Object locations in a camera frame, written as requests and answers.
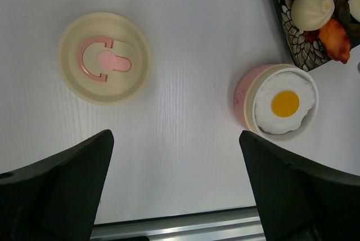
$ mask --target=decorative plate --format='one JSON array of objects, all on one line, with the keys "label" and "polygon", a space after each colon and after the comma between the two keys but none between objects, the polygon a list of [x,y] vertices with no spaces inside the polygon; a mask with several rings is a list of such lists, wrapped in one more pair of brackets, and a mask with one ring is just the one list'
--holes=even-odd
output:
[{"label": "decorative plate", "polygon": [[[318,30],[300,34],[299,29],[293,24],[290,13],[293,0],[274,0],[274,3],[294,64],[308,72],[330,61],[318,37]],[[360,44],[359,38],[351,36],[349,38],[352,48]]]}]

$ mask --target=pink clip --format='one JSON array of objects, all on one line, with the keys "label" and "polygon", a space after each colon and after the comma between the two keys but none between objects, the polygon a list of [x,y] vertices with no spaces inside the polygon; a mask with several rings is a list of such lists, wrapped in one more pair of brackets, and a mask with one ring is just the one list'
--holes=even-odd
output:
[{"label": "pink clip", "polygon": [[[87,47],[94,43],[104,43],[106,48],[113,47],[113,40],[106,37],[93,37],[88,39],[79,49],[78,51],[78,63],[82,71],[85,72],[85,75],[90,79],[98,82],[106,82],[107,74],[100,74],[100,76],[96,76],[92,74],[84,64],[83,55]],[[124,57],[116,56],[111,51],[102,51],[97,55],[98,64],[106,70],[117,70],[121,72],[126,72],[131,68],[131,62],[129,59]]]}]

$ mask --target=white floral pattern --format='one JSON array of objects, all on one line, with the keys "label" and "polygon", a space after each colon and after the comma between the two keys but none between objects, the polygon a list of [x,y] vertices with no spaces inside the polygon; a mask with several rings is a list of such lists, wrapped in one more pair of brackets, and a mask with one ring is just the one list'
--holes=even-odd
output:
[{"label": "white floral pattern", "polygon": [[286,34],[294,63],[299,68],[310,71],[328,61],[330,58],[318,37],[318,31],[299,33],[291,19],[291,6],[294,0],[285,0],[281,6],[282,26]]}]

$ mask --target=orange toy food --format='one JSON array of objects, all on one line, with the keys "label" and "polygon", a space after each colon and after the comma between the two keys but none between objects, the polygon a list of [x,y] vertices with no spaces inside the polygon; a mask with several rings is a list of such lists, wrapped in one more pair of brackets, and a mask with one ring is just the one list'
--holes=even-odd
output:
[{"label": "orange toy food", "polygon": [[341,61],[343,64],[348,62],[351,43],[341,23],[331,19],[325,26],[320,28],[319,38],[330,58]]}]

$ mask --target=fried egg toy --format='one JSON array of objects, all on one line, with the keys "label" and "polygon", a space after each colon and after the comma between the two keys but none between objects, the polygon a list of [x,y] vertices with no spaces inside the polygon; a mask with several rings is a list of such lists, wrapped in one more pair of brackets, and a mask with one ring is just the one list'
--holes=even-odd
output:
[{"label": "fried egg toy", "polygon": [[307,80],[292,72],[276,74],[256,95],[256,123],[264,132],[275,135],[297,130],[315,100],[315,90]]}]

